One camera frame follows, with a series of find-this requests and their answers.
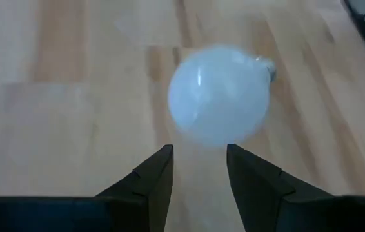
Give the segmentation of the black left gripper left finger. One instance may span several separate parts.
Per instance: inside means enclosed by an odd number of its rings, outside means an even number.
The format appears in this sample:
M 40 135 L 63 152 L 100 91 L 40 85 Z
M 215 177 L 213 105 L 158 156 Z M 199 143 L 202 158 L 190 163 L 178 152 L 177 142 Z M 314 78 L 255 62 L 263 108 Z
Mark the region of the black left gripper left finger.
M 94 197 L 0 197 L 0 232 L 164 232 L 172 188 L 167 144 Z

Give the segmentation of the white lightbulb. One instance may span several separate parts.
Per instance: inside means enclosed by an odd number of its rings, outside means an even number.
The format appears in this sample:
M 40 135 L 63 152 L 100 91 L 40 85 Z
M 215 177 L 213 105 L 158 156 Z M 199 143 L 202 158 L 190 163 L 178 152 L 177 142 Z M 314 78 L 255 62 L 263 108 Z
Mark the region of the white lightbulb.
M 207 146 L 224 146 L 255 134 L 268 113 L 277 68 L 241 48 L 214 45 L 193 52 L 168 88 L 176 128 Z

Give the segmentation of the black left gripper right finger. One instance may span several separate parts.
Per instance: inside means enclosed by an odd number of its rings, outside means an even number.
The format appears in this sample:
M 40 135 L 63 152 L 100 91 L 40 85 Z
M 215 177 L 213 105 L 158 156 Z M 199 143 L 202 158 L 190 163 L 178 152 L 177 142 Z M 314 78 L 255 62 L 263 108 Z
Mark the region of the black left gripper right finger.
M 364 195 L 332 195 L 236 144 L 226 158 L 246 232 L 365 232 Z

